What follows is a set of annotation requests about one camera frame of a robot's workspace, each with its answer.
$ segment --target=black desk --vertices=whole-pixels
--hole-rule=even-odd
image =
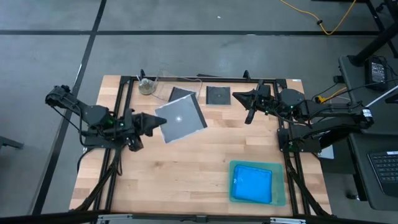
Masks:
[[[395,71],[398,70],[397,60],[387,58]],[[348,88],[364,85],[364,67],[355,67],[348,57],[341,57],[339,65],[343,78]],[[367,88],[361,88],[349,93],[352,101],[363,100],[364,105],[371,102],[382,93]],[[398,197],[384,195],[373,172],[368,159],[369,152],[396,151],[398,150],[398,105],[386,104],[383,100],[370,107],[375,123],[362,134],[350,134],[349,148],[353,156],[357,177],[354,176],[356,185],[361,186],[358,194],[364,191],[370,206],[376,210],[398,210]]]

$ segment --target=desk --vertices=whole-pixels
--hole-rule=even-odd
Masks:
[[[396,59],[387,58],[389,64],[396,71]],[[342,76],[347,84],[347,88],[354,88],[365,84],[364,67],[356,67],[349,62],[348,57],[339,59]],[[364,105],[371,102],[382,93],[361,88],[351,91],[349,97],[352,101],[363,100]],[[349,147],[353,153],[353,160],[356,166],[356,172],[359,176],[354,176],[358,193],[361,200],[368,200],[370,206],[376,210],[398,210],[398,198],[384,195],[373,172],[371,163],[368,159],[368,153],[380,151],[396,150],[398,139],[396,134],[398,120],[396,114],[398,111],[397,104],[386,104],[383,100],[378,101],[370,107],[374,125],[368,130],[364,130],[362,134],[350,134]]]
[[[113,108],[120,78],[104,76],[97,104]],[[154,114],[154,110],[165,102],[153,96],[140,94],[137,84],[134,82],[133,85],[131,108],[137,112]],[[231,92],[234,92],[249,91],[257,84],[203,82],[198,102],[208,125],[205,130],[165,144],[160,129],[157,128],[153,137],[142,137],[143,149],[138,152],[124,150],[123,175],[116,178],[113,212],[292,215],[286,173],[284,177],[287,203],[284,207],[229,201],[228,167],[231,160],[284,164],[276,136],[279,124],[277,118],[258,113],[252,124],[246,125],[244,120],[248,112],[233,97],[231,106],[206,106],[207,85],[230,86]],[[289,88],[303,91],[300,80],[287,80],[287,85]],[[100,175],[103,156],[104,150],[98,149],[87,154],[82,160],[70,208],[79,206],[93,190]],[[309,191],[323,209],[330,213],[319,161],[309,153],[301,153],[301,161]],[[103,191],[100,208],[104,208],[106,192],[107,190]],[[298,208],[302,213],[298,188],[296,195]]]

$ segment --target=wooden tabletop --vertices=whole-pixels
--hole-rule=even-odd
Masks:
[[[120,76],[106,75],[98,95],[98,105],[114,108]],[[139,93],[134,82],[131,108],[137,113],[154,114],[165,101]],[[289,88],[303,92],[300,80],[287,80]],[[123,175],[116,177],[112,211],[126,213],[208,214],[208,215],[292,215],[286,173],[286,206],[275,207],[229,201],[228,169],[232,160],[276,162],[284,165],[279,151],[274,116],[257,113],[252,124],[244,120],[248,114],[231,97],[231,106],[207,106],[206,86],[230,86],[231,92],[249,91],[255,83],[203,82],[199,105],[208,127],[181,140],[165,144],[160,128],[154,136],[142,137],[144,148],[138,152],[125,149],[122,154]],[[125,86],[122,102],[126,97]],[[305,183],[318,203],[331,212],[319,161],[310,153],[301,153]],[[104,149],[85,156],[73,191],[70,208],[79,206],[93,190],[100,176]],[[100,208],[108,186],[104,188]],[[302,201],[296,186],[298,207]]]

